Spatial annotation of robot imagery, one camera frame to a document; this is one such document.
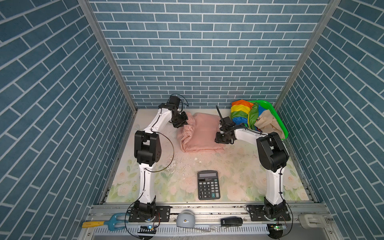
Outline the black desk calculator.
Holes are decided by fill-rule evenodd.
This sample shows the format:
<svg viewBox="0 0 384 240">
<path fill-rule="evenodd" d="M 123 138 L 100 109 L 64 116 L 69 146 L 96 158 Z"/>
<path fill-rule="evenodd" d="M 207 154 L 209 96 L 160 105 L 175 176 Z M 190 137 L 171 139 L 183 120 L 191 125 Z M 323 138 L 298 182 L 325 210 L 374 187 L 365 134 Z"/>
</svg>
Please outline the black desk calculator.
<svg viewBox="0 0 384 240">
<path fill-rule="evenodd" d="M 200 171 L 197 173 L 197 179 L 199 200 L 218 200 L 221 198 L 219 174 L 217 171 Z"/>
</svg>

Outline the right circuit board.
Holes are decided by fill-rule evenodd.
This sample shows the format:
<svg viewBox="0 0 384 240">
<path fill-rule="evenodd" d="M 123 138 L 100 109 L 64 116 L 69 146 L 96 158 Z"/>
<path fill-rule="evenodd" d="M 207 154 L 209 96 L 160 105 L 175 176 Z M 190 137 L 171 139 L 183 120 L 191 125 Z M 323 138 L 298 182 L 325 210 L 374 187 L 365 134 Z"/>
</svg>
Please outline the right circuit board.
<svg viewBox="0 0 384 240">
<path fill-rule="evenodd" d="M 268 237 L 273 240 L 279 240 L 283 237 L 284 234 L 284 228 L 281 224 L 268 224 Z"/>
</svg>

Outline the left circuit board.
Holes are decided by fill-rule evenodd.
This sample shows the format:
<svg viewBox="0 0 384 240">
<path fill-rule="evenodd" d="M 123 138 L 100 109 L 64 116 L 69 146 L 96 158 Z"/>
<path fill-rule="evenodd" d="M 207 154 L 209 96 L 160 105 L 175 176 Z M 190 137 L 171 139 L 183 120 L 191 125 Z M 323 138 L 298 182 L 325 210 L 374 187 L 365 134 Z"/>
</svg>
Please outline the left circuit board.
<svg viewBox="0 0 384 240">
<path fill-rule="evenodd" d="M 154 226 L 140 226 L 137 235 L 140 239 L 151 238 L 157 233 L 157 228 Z"/>
</svg>

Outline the rainbow striped shorts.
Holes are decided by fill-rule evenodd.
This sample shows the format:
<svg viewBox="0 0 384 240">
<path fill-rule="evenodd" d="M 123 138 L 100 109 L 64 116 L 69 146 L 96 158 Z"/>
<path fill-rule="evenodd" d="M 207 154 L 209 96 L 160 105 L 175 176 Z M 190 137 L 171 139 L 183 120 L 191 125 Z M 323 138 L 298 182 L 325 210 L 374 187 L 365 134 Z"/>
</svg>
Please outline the rainbow striped shorts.
<svg viewBox="0 0 384 240">
<path fill-rule="evenodd" d="M 254 105 L 255 105 L 254 103 L 251 103 L 245 100 L 238 100 L 238 101 L 232 102 L 231 114 L 230 114 L 231 120 L 236 125 L 245 124 L 247 126 L 248 117 Z"/>
</svg>

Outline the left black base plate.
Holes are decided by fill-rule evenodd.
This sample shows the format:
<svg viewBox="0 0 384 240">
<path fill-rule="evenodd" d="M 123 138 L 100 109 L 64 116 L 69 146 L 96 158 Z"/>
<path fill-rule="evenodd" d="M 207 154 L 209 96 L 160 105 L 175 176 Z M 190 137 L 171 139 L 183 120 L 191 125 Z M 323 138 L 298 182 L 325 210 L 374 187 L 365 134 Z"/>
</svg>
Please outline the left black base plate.
<svg viewBox="0 0 384 240">
<path fill-rule="evenodd" d="M 127 219 L 130 223 L 144 223 L 152 221 L 169 222 L 170 220 L 170 206 L 144 206 L 132 207 L 129 210 Z"/>
</svg>

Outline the black key fob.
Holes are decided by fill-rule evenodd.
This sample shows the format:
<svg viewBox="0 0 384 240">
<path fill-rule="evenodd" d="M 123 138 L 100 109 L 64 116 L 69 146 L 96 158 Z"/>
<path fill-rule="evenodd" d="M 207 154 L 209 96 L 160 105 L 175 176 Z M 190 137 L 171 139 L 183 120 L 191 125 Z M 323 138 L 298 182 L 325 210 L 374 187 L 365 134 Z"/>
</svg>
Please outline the black key fob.
<svg viewBox="0 0 384 240">
<path fill-rule="evenodd" d="M 243 224 L 243 219 L 239 217 L 228 217 L 220 220 L 221 227 L 238 227 Z"/>
</svg>

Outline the grey tape measure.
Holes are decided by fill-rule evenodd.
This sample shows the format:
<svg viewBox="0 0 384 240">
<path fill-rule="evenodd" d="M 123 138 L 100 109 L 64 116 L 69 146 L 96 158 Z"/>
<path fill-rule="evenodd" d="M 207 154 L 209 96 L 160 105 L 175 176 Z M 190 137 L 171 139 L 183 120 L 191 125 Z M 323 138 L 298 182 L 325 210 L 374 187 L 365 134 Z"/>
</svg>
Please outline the grey tape measure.
<svg viewBox="0 0 384 240">
<path fill-rule="evenodd" d="M 193 229 L 196 224 L 196 218 L 191 211 L 182 211 L 178 214 L 176 219 L 176 225 L 179 228 Z"/>
</svg>

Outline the pink shorts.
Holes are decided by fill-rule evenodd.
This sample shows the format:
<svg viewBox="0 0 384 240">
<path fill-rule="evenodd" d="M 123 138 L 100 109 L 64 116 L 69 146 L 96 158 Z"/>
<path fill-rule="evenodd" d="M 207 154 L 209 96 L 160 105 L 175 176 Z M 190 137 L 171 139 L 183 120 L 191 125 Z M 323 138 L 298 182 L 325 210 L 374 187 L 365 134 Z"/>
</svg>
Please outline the pink shorts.
<svg viewBox="0 0 384 240">
<path fill-rule="evenodd" d="M 212 152 L 225 150 L 224 144 L 215 142 L 220 131 L 220 117 L 205 113 L 187 112 L 187 124 L 178 129 L 177 140 L 184 153 Z"/>
</svg>

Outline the aluminium front rail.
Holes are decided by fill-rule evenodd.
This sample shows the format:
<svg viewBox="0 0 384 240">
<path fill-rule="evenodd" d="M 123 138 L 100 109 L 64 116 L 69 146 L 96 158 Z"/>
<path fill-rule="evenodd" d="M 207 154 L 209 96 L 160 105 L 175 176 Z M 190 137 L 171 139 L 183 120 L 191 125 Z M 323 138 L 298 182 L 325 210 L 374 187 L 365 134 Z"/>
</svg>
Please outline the aluminium front rail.
<svg viewBox="0 0 384 240">
<path fill-rule="evenodd" d="M 160 206 L 170 206 L 169 222 L 155 221 L 157 233 L 151 238 L 142 240 L 176 240 L 176 239 L 267 239 L 268 224 L 281 224 L 284 228 L 283 237 L 280 240 L 340 240 L 341 233 L 325 204 L 321 203 L 290 203 L 288 209 L 291 211 L 290 221 L 276 222 L 252 222 L 246 205 L 261 205 L 259 203 L 206 203 L 206 204 L 170 204 L 164 203 Z M 88 221 L 108 221 L 114 214 L 125 213 L 127 205 L 106 204 L 94 205 L 87 218 Z M 193 229 L 179 228 L 176 219 L 182 211 L 191 211 L 196 218 Z M 299 221 L 299 215 L 314 214 L 322 215 L 326 218 L 325 228 L 304 229 Z M 239 217 L 243 219 L 243 224 L 238 227 L 221 227 L 220 220 L 228 217 Z M 81 240 L 139 240 L 137 235 L 140 226 L 151 226 L 151 223 L 128 223 L 125 229 L 111 232 L 107 226 L 85 228 L 81 230 L 79 238 Z"/>
</svg>

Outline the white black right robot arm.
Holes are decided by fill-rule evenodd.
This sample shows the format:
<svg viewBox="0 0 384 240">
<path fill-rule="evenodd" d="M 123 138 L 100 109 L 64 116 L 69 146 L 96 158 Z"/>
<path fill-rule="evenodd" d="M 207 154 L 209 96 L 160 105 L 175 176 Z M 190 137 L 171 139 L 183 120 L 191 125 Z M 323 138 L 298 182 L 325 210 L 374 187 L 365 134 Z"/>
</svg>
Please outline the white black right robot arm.
<svg viewBox="0 0 384 240">
<path fill-rule="evenodd" d="M 221 118 L 215 142 L 233 144 L 241 140 L 257 147 L 259 160 L 267 171 L 267 192 L 264 197 L 266 218 L 275 219 L 287 210 L 283 197 L 283 175 L 289 154 L 279 134 L 270 134 L 249 129 L 245 124 L 235 124 L 229 117 Z"/>
</svg>

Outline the circuit board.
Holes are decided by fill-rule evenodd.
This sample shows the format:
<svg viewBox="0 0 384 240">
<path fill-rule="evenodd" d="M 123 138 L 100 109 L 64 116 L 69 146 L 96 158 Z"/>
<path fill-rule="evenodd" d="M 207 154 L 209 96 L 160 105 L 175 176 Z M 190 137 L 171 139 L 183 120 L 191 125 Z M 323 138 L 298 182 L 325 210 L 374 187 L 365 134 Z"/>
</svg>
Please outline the circuit board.
<svg viewBox="0 0 384 240">
<path fill-rule="evenodd" d="M 157 228 L 154 226 L 140 226 L 137 235 L 140 239 L 151 238 L 157 233 Z"/>
<path fill-rule="evenodd" d="M 268 237 L 273 240 L 279 240 L 283 237 L 284 234 L 284 228 L 281 224 L 268 224 Z"/>
</svg>

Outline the green plastic basket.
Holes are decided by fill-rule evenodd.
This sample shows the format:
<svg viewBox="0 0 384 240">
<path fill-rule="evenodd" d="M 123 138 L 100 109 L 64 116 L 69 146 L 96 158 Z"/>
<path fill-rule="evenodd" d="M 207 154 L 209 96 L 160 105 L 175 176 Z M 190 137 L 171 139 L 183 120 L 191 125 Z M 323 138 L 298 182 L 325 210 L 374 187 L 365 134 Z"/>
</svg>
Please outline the green plastic basket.
<svg viewBox="0 0 384 240">
<path fill-rule="evenodd" d="M 282 140 L 285 140 L 289 136 L 287 128 L 285 127 L 283 121 L 281 120 L 280 116 L 278 115 L 277 111 L 271 103 L 265 100 L 249 100 L 249 102 L 253 104 L 257 103 L 260 107 L 264 108 L 265 110 L 270 110 L 271 114 L 275 117 L 277 123 L 279 124 L 280 128 L 284 133 L 284 137 L 281 138 Z"/>
</svg>

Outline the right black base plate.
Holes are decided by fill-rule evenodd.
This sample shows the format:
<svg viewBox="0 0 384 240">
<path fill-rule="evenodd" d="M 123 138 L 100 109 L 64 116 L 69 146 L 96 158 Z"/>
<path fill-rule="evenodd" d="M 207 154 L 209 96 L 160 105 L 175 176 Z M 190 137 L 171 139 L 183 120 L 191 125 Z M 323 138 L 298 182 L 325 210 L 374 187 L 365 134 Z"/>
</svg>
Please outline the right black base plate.
<svg viewBox="0 0 384 240">
<path fill-rule="evenodd" d="M 246 205 L 246 211 L 249 213 L 252 222 L 290 221 L 292 219 L 292 214 L 288 207 L 284 207 L 278 213 L 270 213 L 269 210 L 266 210 L 265 205 Z"/>
</svg>

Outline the beige shorts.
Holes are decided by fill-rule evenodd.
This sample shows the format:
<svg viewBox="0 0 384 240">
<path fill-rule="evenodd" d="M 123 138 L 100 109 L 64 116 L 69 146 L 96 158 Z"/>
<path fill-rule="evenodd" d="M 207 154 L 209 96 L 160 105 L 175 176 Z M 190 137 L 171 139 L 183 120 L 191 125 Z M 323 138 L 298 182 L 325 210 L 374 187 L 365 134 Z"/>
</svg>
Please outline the beige shorts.
<svg viewBox="0 0 384 240">
<path fill-rule="evenodd" d="M 283 129 L 280 127 L 277 119 L 273 116 L 270 110 L 263 111 L 262 114 L 258 117 L 254 126 L 261 130 L 263 133 L 270 134 L 276 132 L 281 139 L 285 138 Z"/>
</svg>

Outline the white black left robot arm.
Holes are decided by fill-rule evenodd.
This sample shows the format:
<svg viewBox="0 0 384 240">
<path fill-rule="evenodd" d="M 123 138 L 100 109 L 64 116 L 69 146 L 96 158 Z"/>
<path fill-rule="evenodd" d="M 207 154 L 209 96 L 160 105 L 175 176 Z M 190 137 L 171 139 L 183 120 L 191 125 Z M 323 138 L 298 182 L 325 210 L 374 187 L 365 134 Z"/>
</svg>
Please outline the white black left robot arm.
<svg viewBox="0 0 384 240">
<path fill-rule="evenodd" d="M 133 204 L 133 212 L 147 218 L 153 218 L 156 214 L 155 173 L 156 163 L 162 154 L 160 136 L 164 136 L 161 130 L 168 124 L 174 128 L 187 125 L 188 116 L 184 112 L 184 106 L 189 106 L 184 96 L 172 94 L 166 103 L 159 105 L 154 119 L 142 131 L 136 131 L 134 135 L 134 157 L 140 169 L 140 192 L 138 199 Z"/>
</svg>

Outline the blue yellow hand fork tool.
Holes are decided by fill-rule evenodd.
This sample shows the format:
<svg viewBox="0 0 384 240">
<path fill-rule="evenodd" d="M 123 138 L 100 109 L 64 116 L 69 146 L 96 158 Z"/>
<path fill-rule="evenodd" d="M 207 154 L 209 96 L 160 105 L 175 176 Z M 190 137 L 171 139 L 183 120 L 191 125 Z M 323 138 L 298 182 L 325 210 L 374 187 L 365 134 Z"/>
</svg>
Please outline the blue yellow hand fork tool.
<svg viewBox="0 0 384 240">
<path fill-rule="evenodd" d="M 125 213 L 114 214 L 108 221 L 86 221 L 82 223 L 82 228 L 94 228 L 100 226 L 107 226 L 111 232 L 125 229 L 128 220 Z"/>
</svg>

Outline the aluminium corner post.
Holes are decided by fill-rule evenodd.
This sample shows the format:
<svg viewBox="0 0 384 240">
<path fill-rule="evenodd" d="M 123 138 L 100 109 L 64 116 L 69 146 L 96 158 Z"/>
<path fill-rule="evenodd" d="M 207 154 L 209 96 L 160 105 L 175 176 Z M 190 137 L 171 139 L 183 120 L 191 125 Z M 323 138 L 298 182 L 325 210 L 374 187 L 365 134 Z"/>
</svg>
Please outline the aluminium corner post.
<svg viewBox="0 0 384 240">
<path fill-rule="evenodd" d="M 97 39 L 97 42 L 99 43 L 105 57 L 106 57 L 106 60 L 108 62 L 108 64 L 110 65 L 111 67 L 111 70 L 114 74 L 114 76 L 116 77 L 116 80 L 119 84 L 119 86 L 121 87 L 123 93 L 124 93 L 124 96 L 129 104 L 129 106 L 131 107 L 132 111 L 134 114 L 137 113 L 137 107 L 129 93 L 129 90 L 127 88 L 127 85 L 124 81 L 124 78 L 119 70 L 119 67 L 117 65 L 117 62 L 111 52 L 111 49 L 107 43 L 107 40 L 103 34 L 103 31 L 97 21 L 97 18 L 93 12 L 93 9 L 91 7 L 91 4 L 89 1 L 86 1 L 86 0 L 78 0 L 78 3 L 95 35 L 95 38 Z"/>
</svg>

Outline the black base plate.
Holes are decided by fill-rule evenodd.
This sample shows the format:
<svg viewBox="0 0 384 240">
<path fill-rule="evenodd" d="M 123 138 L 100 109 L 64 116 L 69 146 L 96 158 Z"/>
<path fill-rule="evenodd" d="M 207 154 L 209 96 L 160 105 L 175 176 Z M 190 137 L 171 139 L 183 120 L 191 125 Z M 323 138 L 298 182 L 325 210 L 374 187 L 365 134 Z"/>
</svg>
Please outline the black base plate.
<svg viewBox="0 0 384 240">
<path fill-rule="evenodd" d="M 130 223 L 144 223 L 152 221 L 169 222 L 170 220 L 170 206 L 144 206 L 132 207 L 129 210 L 127 219 Z"/>
<path fill-rule="evenodd" d="M 252 222 L 290 221 L 292 219 L 292 214 L 288 207 L 284 207 L 278 213 L 270 213 L 269 210 L 266 210 L 265 205 L 246 205 L 246 211 L 249 213 Z"/>
</svg>

